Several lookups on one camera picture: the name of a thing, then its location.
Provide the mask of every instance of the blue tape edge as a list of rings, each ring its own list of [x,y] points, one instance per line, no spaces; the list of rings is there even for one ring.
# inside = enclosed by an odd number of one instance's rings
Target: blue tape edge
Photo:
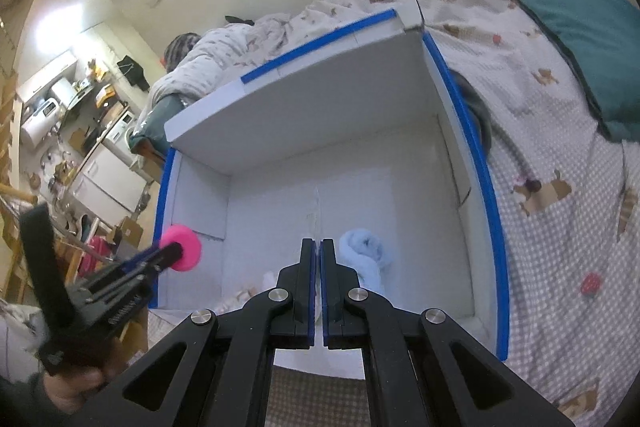
[[[170,148],[164,160],[164,170],[158,192],[158,204],[156,205],[156,220],[154,222],[154,242],[160,241],[162,235],[162,222],[164,221],[164,208],[166,206],[166,194],[169,190],[169,179],[171,178],[171,167],[174,166],[175,149]],[[154,282],[154,296],[149,301],[150,308],[158,308],[158,279]]]
[[[285,53],[284,55],[280,55],[280,57],[276,57],[273,60],[270,60],[266,64],[258,66],[253,71],[249,71],[247,74],[244,74],[240,77],[243,84],[248,84],[252,80],[255,80],[259,76],[264,75],[265,73],[269,73],[269,71],[279,68],[280,66],[286,64],[287,62],[291,62],[296,58],[300,58],[303,55],[306,55],[310,52],[314,52],[327,44],[331,44],[332,42],[337,41],[347,35],[363,30],[364,28],[368,28],[369,26],[373,26],[374,24],[378,24],[384,21],[388,21],[389,19],[393,19],[396,16],[396,10],[389,9],[380,13],[375,13],[366,19],[361,19],[359,21],[353,22],[351,24],[347,24],[342,28],[338,28],[330,33],[322,35],[317,39],[312,40],[311,42],[307,42],[306,44],[302,44],[290,52]]]
[[[451,102],[453,102],[453,107],[462,125],[466,142],[469,145],[476,171],[478,172],[478,181],[482,191],[486,217],[489,222],[491,244],[494,249],[495,288],[498,307],[495,355],[499,360],[504,362],[509,352],[509,277],[507,272],[507,255],[504,249],[504,236],[502,235],[502,224],[500,222],[500,214],[498,213],[498,204],[495,201],[494,184],[491,182],[489,168],[486,164],[484,153],[482,152],[478,133],[469,118],[469,113],[458,89],[458,85],[451,77],[449,68],[444,58],[442,58],[440,50],[428,32],[423,33],[422,41],[427,51],[431,54],[447,87]]]

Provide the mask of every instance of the teal pillow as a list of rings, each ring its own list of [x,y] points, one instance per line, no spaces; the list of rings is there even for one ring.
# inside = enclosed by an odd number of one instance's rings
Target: teal pillow
[[[138,131],[129,136],[128,144],[131,152],[140,154],[142,152],[140,148],[148,143],[153,147],[154,153],[164,160],[171,147],[164,134],[164,124],[183,109],[184,105],[179,94],[171,93],[158,100],[140,124]]]
[[[574,68],[607,139],[640,141],[640,10],[627,0],[519,0]]]

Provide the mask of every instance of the ceiling light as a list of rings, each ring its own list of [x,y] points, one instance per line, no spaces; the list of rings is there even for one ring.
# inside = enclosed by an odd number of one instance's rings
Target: ceiling light
[[[36,29],[38,49],[43,53],[60,54],[69,49],[82,31],[82,5],[67,6],[50,13]]]

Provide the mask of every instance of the metal screw cap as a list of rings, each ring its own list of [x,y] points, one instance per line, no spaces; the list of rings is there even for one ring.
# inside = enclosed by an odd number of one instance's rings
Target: metal screw cap
[[[427,319],[431,324],[442,324],[444,322],[444,319],[447,318],[447,315],[444,311],[437,308],[429,308],[424,312],[424,318]]]
[[[364,288],[351,288],[347,295],[352,301],[364,301],[364,299],[369,297],[369,292]]]
[[[269,298],[275,302],[286,301],[289,297],[289,292],[284,288],[274,288],[269,292]]]
[[[213,313],[210,310],[197,310],[191,314],[191,322],[197,325],[206,324],[213,317]]]

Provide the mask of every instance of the hand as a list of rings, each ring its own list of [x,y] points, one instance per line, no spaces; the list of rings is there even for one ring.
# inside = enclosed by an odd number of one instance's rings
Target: hand
[[[72,414],[84,405],[88,396],[126,368],[122,344],[114,339],[109,358],[102,367],[70,367],[55,377],[45,373],[44,390],[53,405]]]

